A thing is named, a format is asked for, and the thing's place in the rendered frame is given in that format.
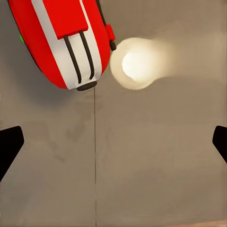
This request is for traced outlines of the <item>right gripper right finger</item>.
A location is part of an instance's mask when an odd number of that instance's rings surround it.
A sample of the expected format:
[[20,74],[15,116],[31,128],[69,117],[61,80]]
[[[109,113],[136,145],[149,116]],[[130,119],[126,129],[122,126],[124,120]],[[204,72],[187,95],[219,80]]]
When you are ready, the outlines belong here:
[[213,135],[213,144],[227,163],[227,128],[217,126]]

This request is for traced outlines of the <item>radio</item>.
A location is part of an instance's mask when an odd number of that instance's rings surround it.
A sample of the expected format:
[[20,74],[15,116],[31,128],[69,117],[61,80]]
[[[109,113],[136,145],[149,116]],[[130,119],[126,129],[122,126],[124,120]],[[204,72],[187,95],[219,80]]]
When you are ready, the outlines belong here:
[[99,0],[8,0],[39,70],[57,87],[84,91],[105,71],[115,36]]

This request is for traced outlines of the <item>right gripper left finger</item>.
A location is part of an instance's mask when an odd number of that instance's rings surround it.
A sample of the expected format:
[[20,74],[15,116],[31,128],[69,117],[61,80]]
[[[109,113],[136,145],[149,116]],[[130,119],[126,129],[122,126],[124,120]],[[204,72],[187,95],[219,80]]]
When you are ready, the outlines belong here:
[[20,126],[0,131],[0,182],[24,144]]

